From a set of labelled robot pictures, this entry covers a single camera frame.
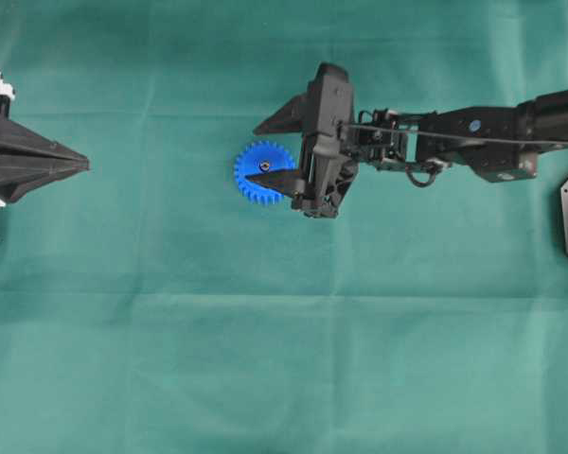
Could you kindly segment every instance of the green fabric surface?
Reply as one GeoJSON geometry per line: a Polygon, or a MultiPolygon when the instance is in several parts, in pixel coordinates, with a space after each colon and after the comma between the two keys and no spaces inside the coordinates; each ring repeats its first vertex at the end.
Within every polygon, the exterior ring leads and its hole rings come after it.
{"type": "Polygon", "coordinates": [[[359,109],[514,106],[568,89],[568,1],[0,0],[12,119],[93,168],[0,213],[0,453],[568,453],[568,150],[252,205],[320,61],[359,109]]]}

